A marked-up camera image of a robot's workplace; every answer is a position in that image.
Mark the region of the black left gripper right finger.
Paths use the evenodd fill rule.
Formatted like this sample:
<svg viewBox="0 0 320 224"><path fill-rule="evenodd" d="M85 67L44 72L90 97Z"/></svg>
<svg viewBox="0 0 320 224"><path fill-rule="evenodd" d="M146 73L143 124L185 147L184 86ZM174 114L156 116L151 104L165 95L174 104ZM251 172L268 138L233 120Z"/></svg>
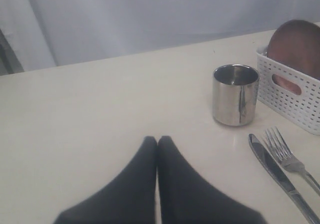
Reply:
<svg viewBox="0 0 320 224"><path fill-rule="evenodd" d="M263 224L257 211L207 182L183 157L170 136L159 139L157 172L164 224Z"/></svg>

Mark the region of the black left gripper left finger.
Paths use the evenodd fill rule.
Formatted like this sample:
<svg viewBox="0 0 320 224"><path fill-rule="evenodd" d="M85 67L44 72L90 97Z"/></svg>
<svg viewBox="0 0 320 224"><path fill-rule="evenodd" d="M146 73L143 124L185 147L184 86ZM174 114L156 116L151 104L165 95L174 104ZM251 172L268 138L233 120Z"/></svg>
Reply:
<svg viewBox="0 0 320 224"><path fill-rule="evenodd" d="M104 188L63 211L57 224L154 224L157 141L146 136L127 166Z"/></svg>

